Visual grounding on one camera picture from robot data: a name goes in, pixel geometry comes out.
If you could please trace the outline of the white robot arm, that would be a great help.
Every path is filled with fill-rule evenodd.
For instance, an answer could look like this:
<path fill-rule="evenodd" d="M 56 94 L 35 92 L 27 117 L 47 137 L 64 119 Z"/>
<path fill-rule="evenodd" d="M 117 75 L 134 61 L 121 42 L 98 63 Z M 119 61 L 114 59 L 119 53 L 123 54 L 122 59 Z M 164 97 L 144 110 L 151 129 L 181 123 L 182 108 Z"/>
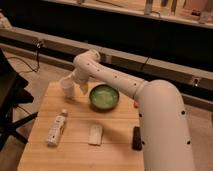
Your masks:
<path fill-rule="evenodd" d="M 179 90 L 165 80 L 146 81 L 100 64 L 91 49 L 74 58 L 74 70 L 61 82 L 65 94 L 77 83 L 84 92 L 93 77 L 139 104 L 139 124 L 145 171 L 195 171 L 187 112 Z"/>

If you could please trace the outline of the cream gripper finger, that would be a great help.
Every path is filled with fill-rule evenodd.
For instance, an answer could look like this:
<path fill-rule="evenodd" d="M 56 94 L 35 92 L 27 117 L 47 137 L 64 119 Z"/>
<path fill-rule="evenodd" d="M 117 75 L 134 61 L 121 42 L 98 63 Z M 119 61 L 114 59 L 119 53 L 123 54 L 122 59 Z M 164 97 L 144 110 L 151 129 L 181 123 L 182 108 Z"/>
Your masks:
<path fill-rule="evenodd" d="M 72 75 L 67 75 L 67 76 L 63 77 L 61 80 L 62 81 L 67 81 L 67 80 L 70 81 L 72 79 L 73 79 Z"/>
<path fill-rule="evenodd" d="M 80 84 L 80 89 L 83 94 L 88 93 L 88 82 Z"/>

